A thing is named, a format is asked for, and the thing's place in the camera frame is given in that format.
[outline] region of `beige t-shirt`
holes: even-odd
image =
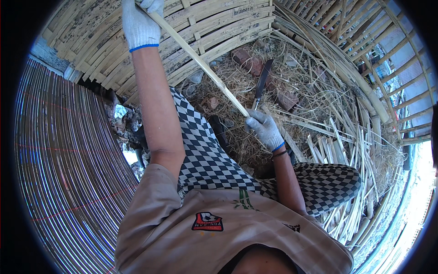
[[[218,273],[242,249],[282,250],[305,273],[350,273],[351,252],[312,216],[238,189],[193,189],[151,164],[122,220],[115,252],[119,273]]]

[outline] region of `blue glove cuff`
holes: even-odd
[[[283,142],[281,143],[281,145],[279,145],[279,146],[278,146],[276,149],[274,149],[272,152],[276,151],[277,149],[279,149],[280,147],[282,147],[284,144],[285,144],[285,141],[283,141]]]
[[[139,50],[141,48],[146,48],[146,47],[150,47],[150,46],[158,46],[158,44],[151,44],[151,45],[143,45],[143,46],[138,46],[136,48],[130,49],[129,52],[133,52],[134,50]]]

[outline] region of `t-shirt logo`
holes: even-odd
[[[301,226],[299,224],[297,224],[297,225],[290,225],[290,224],[285,224],[285,223],[282,223],[282,224],[289,227],[290,229],[292,229],[292,231],[296,231],[296,232],[300,233]]]
[[[210,212],[196,213],[196,220],[193,223],[192,230],[223,231],[222,218]]]

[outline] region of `green print on shirt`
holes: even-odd
[[[244,209],[252,209],[255,211],[260,211],[258,209],[255,209],[251,205],[251,202],[249,201],[248,191],[246,191],[245,189],[239,189],[239,200],[233,200],[233,201],[234,203],[232,204],[235,205],[234,208],[238,208],[242,206]]]

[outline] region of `knife blade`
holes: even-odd
[[[274,59],[269,59],[268,61],[266,61],[265,65],[263,66],[263,70],[261,71],[260,77],[258,78],[258,82],[255,88],[254,102],[252,103],[252,108],[251,108],[253,110],[257,110],[257,106],[263,94],[263,89],[265,88],[265,82],[268,77],[269,70],[271,70],[273,61]]]

